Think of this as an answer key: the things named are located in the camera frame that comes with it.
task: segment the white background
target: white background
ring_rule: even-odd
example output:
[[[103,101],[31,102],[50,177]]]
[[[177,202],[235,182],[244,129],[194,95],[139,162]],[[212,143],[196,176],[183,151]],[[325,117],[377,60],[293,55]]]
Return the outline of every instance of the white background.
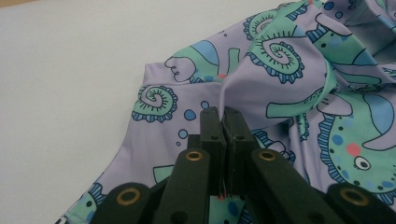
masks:
[[[54,223],[117,153],[144,64],[286,0],[0,8],[0,223]]]

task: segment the cloth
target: cloth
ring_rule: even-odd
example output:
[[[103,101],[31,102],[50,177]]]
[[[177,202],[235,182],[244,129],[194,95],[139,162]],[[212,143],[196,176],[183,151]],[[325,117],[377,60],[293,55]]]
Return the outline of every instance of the cloth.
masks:
[[[168,177],[209,106],[240,110],[311,186],[348,182],[396,209],[395,52],[396,1],[305,0],[148,64],[119,152],[57,223],[90,223],[115,187]],[[251,222],[240,197],[211,197],[209,216]]]

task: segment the spiral pattern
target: spiral pattern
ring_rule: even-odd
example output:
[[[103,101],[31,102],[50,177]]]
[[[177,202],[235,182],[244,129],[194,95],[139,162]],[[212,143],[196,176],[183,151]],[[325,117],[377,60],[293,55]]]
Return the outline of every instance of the spiral pattern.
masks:
[[[276,11],[271,10],[247,18],[247,21],[244,22],[244,32],[247,35],[247,39],[253,40],[272,21],[275,15]]]
[[[172,119],[172,113],[177,110],[177,96],[173,90],[165,86],[142,87],[138,100],[134,104],[132,118],[136,121],[146,120],[160,123]]]
[[[295,21],[297,20],[297,17],[306,13],[307,8],[308,4],[306,3],[294,3],[289,7],[285,7],[285,10],[292,10],[292,12],[286,15],[286,17],[289,18],[291,21]]]
[[[279,77],[282,84],[292,84],[295,79],[303,77],[304,65],[300,56],[283,41],[268,44],[259,40],[247,55],[254,64],[264,67],[270,76]]]

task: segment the black plastic part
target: black plastic part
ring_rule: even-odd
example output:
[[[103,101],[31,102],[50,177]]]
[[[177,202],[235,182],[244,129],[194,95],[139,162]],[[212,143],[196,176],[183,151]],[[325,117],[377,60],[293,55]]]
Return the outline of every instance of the black plastic part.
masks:
[[[246,196],[246,207],[253,223],[275,224],[276,219],[267,202],[261,195],[249,194]]]
[[[331,185],[326,201],[346,223],[396,223],[396,214],[366,189],[343,183]]]
[[[166,185],[168,183],[169,177],[165,178],[162,180],[160,183],[154,185],[152,188],[150,188],[150,197],[149,201],[147,204],[147,212],[145,213],[147,217],[144,217],[143,220],[145,220],[144,223],[151,223],[154,212],[158,209],[160,206],[160,201],[161,198],[163,197],[163,192],[165,191]]]
[[[204,224],[209,209],[210,155],[201,149],[182,151],[156,212],[155,224]]]
[[[222,120],[227,141],[225,174],[226,189],[230,195],[245,194],[245,162],[251,151],[257,147],[255,137],[250,133],[242,114],[231,107],[225,107]]]
[[[219,121],[219,112],[215,107],[209,107],[202,110],[200,116],[200,148],[207,151],[211,158],[209,192],[211,195],[221,195],[224,191],[226,142]]]
[[[189,134],[187,148],[201,147],[201,136],[199,134]]]
[[[111,190],[98,207],[91,224],[148,223],[150,190],[142,184],[127,183]]]
[[[254,150],[249,170],[256,188],[248,197],[257,197],[259,192],[274,216],[274,223],[344,223],[280,153]]]

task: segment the pink spot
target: pink spot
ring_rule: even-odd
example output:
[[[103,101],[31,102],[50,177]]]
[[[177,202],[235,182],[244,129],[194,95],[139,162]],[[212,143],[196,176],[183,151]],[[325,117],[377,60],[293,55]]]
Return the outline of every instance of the pink spot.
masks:
[[[218,77],[219,77],[219,78],[226,78],[227,75],[225,75],[225,74],[218,74]]]
[[[224,201],[225,197],[223,195],[218,196],[219,201]]]
[[[351,143],[346,146],[346,151],[349,155],[357,157],[361,154],[361,148],[356,143]]]

